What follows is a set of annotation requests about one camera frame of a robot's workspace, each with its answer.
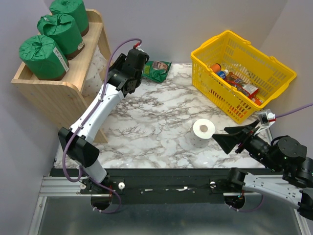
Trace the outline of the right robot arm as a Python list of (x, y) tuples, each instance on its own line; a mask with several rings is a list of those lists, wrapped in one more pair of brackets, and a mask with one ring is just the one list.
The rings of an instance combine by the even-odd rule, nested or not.
[(296, 209), (301, 216), (312, 220), (313, 197), (304, 191), (313, 186), (313, 160), (307, 157), (307, 147), (290, 136), (280, 136), (267, 143), (258, 136), (259, 120), (245, 126), (226, 127), (224, 134), (212, 138), (226, 153), (246, 150), (250, 157), (271, 170), (282, 173), (288, 186), (268, 182), (245, 170), (233, 167), (225, 179), (231, 191), (252, 191), (277, 198)]

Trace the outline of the white dotted roll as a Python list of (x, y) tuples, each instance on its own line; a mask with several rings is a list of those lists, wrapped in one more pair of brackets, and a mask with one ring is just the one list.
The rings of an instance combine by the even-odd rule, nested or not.
[(208, 145), (211, 137), (215, 134), (216, 128), (208, 119), (196, 120), (190, 129), (190, 142), (194, 147), (204, 148)]
[(93, 58), (90, 65), (93, 69), (96, 69), (98, 72), (101, 72), (107, 67), (107, 59), (100, 52), (99, 46), (96, 47), (93, 54)]
[(82, 95), (87, 97), (95, 97), (99, 92), (102, 83), (103, 82), (100, 78), (97, 67), (91, 64), (86, 77), (85, 85), (82, 90)]

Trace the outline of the green roll with picture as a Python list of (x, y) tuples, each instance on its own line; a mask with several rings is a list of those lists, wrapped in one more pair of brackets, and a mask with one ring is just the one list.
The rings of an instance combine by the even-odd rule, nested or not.
[(25, 40), (19, 57), (39, 80), (60, 81), (69, 71), (69, 63), (50, 37), (36, 35)]

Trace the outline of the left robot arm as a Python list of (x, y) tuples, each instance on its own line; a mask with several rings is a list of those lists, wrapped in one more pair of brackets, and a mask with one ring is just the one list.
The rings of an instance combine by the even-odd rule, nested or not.
[(62, 163), (66, 162), (66, 157), (74, 160), (80, 171), (92, 179), (91, 187), (97, 193), (104, 193), (109, 182), (108, 174), (98, 160), (99, 150), (93, 146), (96, 134), (114, 107), (139, 87), (148, 60), (149, 55), (137, 48), (120, 54), (107, 69), (104, 83), (90, 106), (69, 129), (59, 130)]

